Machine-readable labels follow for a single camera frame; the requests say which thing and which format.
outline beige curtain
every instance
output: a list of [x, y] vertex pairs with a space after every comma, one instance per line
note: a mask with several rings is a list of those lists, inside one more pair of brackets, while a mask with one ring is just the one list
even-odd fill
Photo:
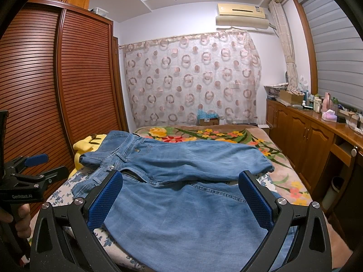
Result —
[[275, 20], [277, 31], [279, 33], [282, 50], [284, 51], [287, 76], [289, 79], [288, 91], [292, 93], [298, 93], [296, 88], [299, 83], [296, 64], [295, 64], [295, 53], [293, 48], [293, 42], [291, 39], [290, 28], [286, 20], [284, 10], [280, 3], [272, 0], [269, 3], [270, 12], [273, 19]]
[[199, 109], [227, 122], [257, 122], [261, 61], [247, 32], [170, 37], [123, 48], [137, 126], [195, 125]]

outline tissue box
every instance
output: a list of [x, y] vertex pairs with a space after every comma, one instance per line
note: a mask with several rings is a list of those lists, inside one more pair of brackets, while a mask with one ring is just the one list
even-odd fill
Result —
[[336, 122], [337, 116], [334, 114], [334, 111], [328, 110], [322, 114], [321, 118], [327, 122]]
[[213, 119], [200, 119], [198, 120], [198, 126], [215, 126], [219, 125], [219, 117]]

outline air conditioner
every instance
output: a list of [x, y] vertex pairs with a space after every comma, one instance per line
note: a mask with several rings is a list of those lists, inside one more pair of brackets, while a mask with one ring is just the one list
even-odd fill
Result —
[[263, 8], [242, 4], [218, 4], [216, 24], [219, 26], [255, 27], [266, 30], [269, 23]]

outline blue jeans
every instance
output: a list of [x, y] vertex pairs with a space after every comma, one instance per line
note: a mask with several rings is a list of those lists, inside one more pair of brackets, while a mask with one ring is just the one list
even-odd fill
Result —
[[[81, 156], [99, 167], [74, 186], [85, 197], [112, 169], [123, 188], [105, 226], [129, 254], [158, 272], [240, 271], [267, 231], [259, 227], [236, 181], [240, 172], [271, 172], [257, 148], [213, 140], [164, 143], [112, 131], [97, 151]], [[281, 266], [294, 236], [285, 240]]]

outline yellow pillow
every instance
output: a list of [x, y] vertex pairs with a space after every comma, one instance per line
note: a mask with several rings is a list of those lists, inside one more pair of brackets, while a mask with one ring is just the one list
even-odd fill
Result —
[[77, 150], [74, 156], [74, 165], [76, 168], [71, 172], [69, 177], [72, 177], [78, 170], [83, 168], [83, 165], [79, 163], [79, 157], [81, 156], [81, 154], [90, 151], [96, 151], [101, 145], [104, 138], [106, 138], [106, 136], [107, 135], [105, 134], [102, 135], [92, 134], [91, 136], [88, 136], [83, 140], [79, 140], [73, 145], [73, 149]]

